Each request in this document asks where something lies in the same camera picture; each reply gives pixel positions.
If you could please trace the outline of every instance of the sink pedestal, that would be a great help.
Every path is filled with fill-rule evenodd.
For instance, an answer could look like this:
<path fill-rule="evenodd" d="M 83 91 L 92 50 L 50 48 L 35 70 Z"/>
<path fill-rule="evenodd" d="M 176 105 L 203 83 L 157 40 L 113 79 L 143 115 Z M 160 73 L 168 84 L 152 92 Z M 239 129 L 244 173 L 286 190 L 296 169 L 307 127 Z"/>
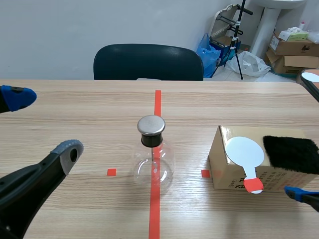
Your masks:
<path fill-rule="evenodd" d="M 281 9 L 265 8 L 250 52 L 263 58 L 270 44 Z"/>

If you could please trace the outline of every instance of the white sink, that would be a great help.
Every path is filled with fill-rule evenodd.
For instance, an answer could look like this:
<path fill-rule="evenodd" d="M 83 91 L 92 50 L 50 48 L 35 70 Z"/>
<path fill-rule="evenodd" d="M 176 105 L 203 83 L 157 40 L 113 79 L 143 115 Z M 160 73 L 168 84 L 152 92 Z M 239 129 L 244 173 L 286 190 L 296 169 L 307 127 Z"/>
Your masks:
<path fill-rule="evenodd" d="M 252 0 L 265 8 L 250 52 L 263 58 L 269 46 L 281 9 L 298 8 L 307 0 Z"/>
<path fill-rule="evenodd" d="M 275 9 L 293 9 L 299 7 L 306 0 L 253 0 L 257 5 Z"/>

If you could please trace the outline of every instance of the round-bottom glass flask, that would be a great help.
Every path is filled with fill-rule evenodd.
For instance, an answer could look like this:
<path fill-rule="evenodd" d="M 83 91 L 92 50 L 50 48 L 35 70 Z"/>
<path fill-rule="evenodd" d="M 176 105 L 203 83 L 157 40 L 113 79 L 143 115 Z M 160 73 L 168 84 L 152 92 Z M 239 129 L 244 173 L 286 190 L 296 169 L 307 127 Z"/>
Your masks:
<path fill-rule="evenodd" d="M 145 116 L 138 123 L 142 134 L 133 154 L 133 172 L 141 184 L 168 184 L 175 171 L 175 154 L 161 133 L 165 121 L 159 116 Z"/>

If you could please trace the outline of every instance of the white paper cutout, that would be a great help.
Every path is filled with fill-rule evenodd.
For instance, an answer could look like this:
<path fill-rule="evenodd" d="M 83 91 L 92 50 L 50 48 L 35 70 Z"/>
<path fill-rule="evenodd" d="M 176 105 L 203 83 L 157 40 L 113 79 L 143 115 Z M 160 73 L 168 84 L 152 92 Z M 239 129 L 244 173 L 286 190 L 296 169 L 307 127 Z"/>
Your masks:
<path fill-rule="evenodd" d="M 311 72 L 303 72 L 301 76 L 307 81 L 319 82 L 319 76 Z"/>
<path fill-rule="evenodd" d="M 255 141 L 246 137 L 231 138 L 226 144 L 226 154 L 235 164 L 242 166 L 246 179 L 256 179 L 255 168 L 260 166 L 265 158 L 263 149 Z"/>

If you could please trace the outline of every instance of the chair backrest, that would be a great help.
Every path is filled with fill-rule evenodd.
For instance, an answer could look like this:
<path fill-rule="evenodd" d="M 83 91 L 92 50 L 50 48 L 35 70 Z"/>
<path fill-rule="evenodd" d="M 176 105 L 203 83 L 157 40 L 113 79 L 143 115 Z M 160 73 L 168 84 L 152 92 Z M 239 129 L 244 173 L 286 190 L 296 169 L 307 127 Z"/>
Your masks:
<path fill-rule="evenodd" d="M 95 80 L 149 78 L 202 81 L 203 63 L 189 49 L 152 44 L 116 44 L 103 47 L 94 59 Z"/>

